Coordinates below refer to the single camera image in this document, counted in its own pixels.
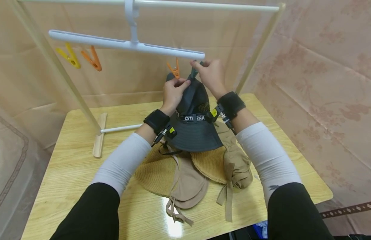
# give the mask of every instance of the hat chin strap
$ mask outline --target hat chin strap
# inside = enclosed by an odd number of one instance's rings
[[[171,148],[170,146],[168,146],[168,141],[160,140],[160,142],[162,143],[162,145],[159,146],[158,151],[159,151],[159,153],[160,153],[161,155],[165,155],[165,156],[173,156],[173,155],[179,154],[179,153],[181,153],[181,152],[183,151],[183,150],[173,151],[172,148]],[[167,147],[168,150],[170,150],[170,152],[162,153],[162,152],[160,151],[160,147],[163,147],[163,148]]]
[[[226,179],[227,184],[221,189],[218,199],[216,202],[219,205],[224,204],[224,200],[226,200],[226,221],[227,222],[233,222],[233,182],[232,182],[232,176],[234,173],[234,167],[235,164],[230,162],[228,164],[227,169],[225,170],[226,173]]]
[[[165,211],[167,214],[172,217],[173,222],[186,222],[188,225],[192,226],[194,224],[193,220],[190,220],[189,218],[185,217],[182,213],[180,208],[178,208],[175,204],[175,198],[171,197],[168,200],[167,205],[165,206]]]

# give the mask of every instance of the wooden table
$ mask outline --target wooden table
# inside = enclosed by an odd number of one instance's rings
[[[315,204],[333,197],[331,190],[297,150],[253,94],[243,94],[247,108],[261,120],[282,144],[296,166]],[[211,98],[211,107],[216,103]],[[107,128],[142,123],[161,102],[95,108],[95,116],[107,112]],[[94,134],[79,110],[67,114],[42,181],[23,240],[49,239],[77,202],[109,154],[133,131],[113,132],[104,137],[102,159],[92,156]],[[208,239],[267,219],[262,185],[253,166],[254,181],[237,190],[233,199],[233,223],[225,221],[225,207],[216,203],[222,186],[211,182],[203,200],[183,213],[193,227],[173,222],[165,213],[167,199],[144,190],[132,177],[119,207],[120,239]]]

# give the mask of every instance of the black wrist band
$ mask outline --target black wrist band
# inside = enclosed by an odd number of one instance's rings
[[[156,109],[155,111],[150,113],[143,122],[152,127],[156,135],[159,135],[160,132],[165,128],[165,126],[167,126],[169,120],[169,116],[167,116],[159,109]]]
[[[229,92],[219,98],[218,104],[221,104],[224,109],[224,114],[226,114],[230,120],[236,118],[238,111],[246,107],[244,102],[234,92]]]

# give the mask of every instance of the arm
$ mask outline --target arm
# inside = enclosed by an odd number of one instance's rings
[[[190,83],[185,79],[167,81],[160,110],[171,116]],[[144,123],[124,140],[104,161],[51,240],[118,239],[120,197],[132,174],[150,152],[155,137],[153,129]]]
[[[216,100],[228,93],[219,60],[191,62]],[[270,239],[333,239],[299,174],[267,127],[244,108],[231,119],[236,138],[251,159],[263,186]]]

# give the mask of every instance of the yellow label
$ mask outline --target yellow label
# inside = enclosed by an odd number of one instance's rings
[[[218,114],[218,111],[216,111],[216,109],[214,108],[214,109],[211,111],[211,114],[212,114],[212,116],[216,117],[216,115]]]

